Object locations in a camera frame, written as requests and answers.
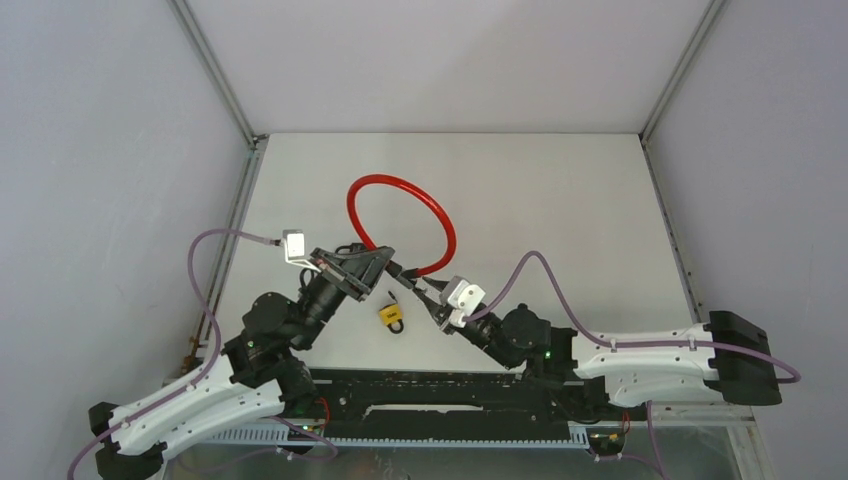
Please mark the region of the yellow padlock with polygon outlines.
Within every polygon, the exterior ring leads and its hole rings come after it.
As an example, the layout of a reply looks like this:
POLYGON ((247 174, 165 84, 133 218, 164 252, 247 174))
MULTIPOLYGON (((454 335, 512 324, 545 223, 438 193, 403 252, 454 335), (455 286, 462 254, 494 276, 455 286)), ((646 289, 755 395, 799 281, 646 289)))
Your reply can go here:
POLYGON ((397 296, 388 291, 387 295, 390 302, 384 305, 379 311, 378 316, 381 323, 395 335, 402 334, 405 330, 404 314, 398 302, 397 296))

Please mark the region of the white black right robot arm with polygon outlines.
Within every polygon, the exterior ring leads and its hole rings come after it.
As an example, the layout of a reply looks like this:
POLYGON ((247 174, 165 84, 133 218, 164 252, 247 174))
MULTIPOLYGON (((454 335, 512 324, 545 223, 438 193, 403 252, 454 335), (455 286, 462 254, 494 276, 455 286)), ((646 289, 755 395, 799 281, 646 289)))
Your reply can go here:
POLYGON ((588 384, 581 402, 596 418, 649 401, 782 401, 766 331, 731 311, 712 311, 708 322, 684 329, 582 333, 553 326, 524 303, 504 317, 486 312, 482 290, 462 277, 402 283, 443 333, 459 334, 505 369, 522 368, 525 378, 554 391, 588 384))

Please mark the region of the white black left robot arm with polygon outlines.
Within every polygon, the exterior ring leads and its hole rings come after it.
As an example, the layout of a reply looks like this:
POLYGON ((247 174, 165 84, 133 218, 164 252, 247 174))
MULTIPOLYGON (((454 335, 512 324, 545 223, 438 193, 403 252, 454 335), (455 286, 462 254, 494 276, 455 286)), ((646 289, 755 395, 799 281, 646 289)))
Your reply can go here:
POLYGON ((296 352, 308 350, 348 298, 366 299, 395 251, 337 253, 315 249, 314 277, 291 300, 267 292, 243 316, 241 333, 197 370, 139 401, 101 402, 89 410, 99 438, 103 479, 149 479, 163 465, 212 436, 263 417, 304 416, 317 389, 296 352))

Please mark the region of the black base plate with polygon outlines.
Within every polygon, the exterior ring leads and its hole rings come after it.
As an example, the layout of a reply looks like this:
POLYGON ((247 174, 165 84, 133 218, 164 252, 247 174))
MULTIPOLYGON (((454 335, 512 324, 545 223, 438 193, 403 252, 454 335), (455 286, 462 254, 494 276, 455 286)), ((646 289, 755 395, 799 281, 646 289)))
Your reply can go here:
POLYGON ((625 429, 643 406, 613 405, 600 380, 545 387, 517 374, 315 369, 315 393, 283 418, 326 420, 333 441, 554 443, 580 426, 625 429))

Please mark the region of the aluminium frame rail left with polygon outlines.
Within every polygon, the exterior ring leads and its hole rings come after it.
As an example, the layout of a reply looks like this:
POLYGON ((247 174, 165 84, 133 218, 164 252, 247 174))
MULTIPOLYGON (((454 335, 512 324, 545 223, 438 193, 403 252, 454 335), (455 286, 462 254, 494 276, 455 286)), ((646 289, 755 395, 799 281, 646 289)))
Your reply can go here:
POLYGON ((189 245, 213 227, 232 224, 255 150, 233 75, 201 17, 202 1, 144 1, 141 61, 152 122, 136 139, 144 148, 133 277, 133 394, 142 396, 180 369, 188 334, 204 315, 187 274, 189 245))

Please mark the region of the aluminium frame rail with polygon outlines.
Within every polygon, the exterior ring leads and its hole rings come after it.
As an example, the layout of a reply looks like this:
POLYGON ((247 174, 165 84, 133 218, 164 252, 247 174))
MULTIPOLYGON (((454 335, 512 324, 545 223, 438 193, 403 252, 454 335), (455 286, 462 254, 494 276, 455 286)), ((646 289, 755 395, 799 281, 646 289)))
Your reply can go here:
POLYGON ((144 1, 141 61, 152 122, 136 139, 144 148, 133 277, 133 394, 142 396, 180 369, 188 334, 204 315, 187 274, 189 245, 213 227, 232 224, 255 150, 233 75, 201 17, 202 1, 144 1))
POLYGON ((771 237, 780 229, 780 140, 771 95, 781 1, 712 6, 646 133, 682 269, 699 313, 731 310, 781 339, 769 293, 771 237))

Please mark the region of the aluminium frame rail right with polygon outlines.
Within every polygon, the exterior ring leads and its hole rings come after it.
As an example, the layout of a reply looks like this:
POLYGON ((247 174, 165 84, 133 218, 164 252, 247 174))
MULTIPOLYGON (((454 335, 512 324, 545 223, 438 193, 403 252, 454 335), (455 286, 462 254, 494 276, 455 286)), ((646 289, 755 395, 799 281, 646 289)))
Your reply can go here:
POLYGON ((780 229, 780 140, 771 95, 781 1, 712 6, 646 133, 682 269, 699 313, 731 310, 781 339, 769 293, 771 237, 780 229))

